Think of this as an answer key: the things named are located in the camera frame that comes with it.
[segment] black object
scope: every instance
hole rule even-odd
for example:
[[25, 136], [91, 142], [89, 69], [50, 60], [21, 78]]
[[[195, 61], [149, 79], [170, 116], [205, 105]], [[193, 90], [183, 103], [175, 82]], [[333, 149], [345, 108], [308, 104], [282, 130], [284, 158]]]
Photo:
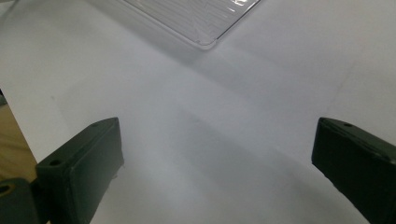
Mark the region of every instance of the black object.
[[40, 162], [30, 185], [0, 182], [0, 223], [90, 223], [122, 165], [119, 120], [96, 122]]
[[321, 118], [312, 162], [370, 223], [396, 223], [395, 146], [349, 123]]

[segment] plastic tray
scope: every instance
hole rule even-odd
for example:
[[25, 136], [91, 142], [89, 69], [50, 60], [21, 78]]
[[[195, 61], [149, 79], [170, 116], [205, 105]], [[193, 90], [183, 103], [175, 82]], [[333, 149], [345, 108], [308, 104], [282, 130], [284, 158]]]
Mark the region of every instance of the plastic tray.
[[121, 0], [201, 49], [216, 41], [261, 0]]

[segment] white tabletop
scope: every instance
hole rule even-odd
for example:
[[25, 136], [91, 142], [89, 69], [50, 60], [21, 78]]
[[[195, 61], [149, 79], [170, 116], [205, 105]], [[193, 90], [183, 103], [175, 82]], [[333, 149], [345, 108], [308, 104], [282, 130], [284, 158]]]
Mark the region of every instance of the white tabletop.
[[396, 145], [396, 2], [261, 1], [211, 50], [115, 0], [23, 0], [0, 88], [38, 161], [119, 117], [92, 221], [368, 223], [313, 165], [319, 117]]

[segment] screw hole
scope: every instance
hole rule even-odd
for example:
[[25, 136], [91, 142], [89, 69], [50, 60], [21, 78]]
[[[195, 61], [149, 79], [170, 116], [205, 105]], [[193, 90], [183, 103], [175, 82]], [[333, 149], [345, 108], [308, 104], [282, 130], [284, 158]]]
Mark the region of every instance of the screw hole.
[[59, 164], [61, 164], [61, 163], [62, 163], [61, 161], [55, 160], [55, 161], [50, 162], [49, 165], [51, 165], [51, 166], [57, 166], [57, 165], [59, 165]]
[[11, 187], [9, 185], [0, 186], [0, 194], [6, 193]]

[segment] white table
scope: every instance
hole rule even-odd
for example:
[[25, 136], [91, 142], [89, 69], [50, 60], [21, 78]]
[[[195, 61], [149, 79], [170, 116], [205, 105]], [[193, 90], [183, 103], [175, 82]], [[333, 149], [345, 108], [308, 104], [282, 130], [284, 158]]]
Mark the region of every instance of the white table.
[[209, 51], [105, 0], [24, 0], [0, 87], [38, 161], [119, 117], [92, 223], [367, 223], [310, 162], [319, 117], [396, 144], [396, 2], [268, 0]]

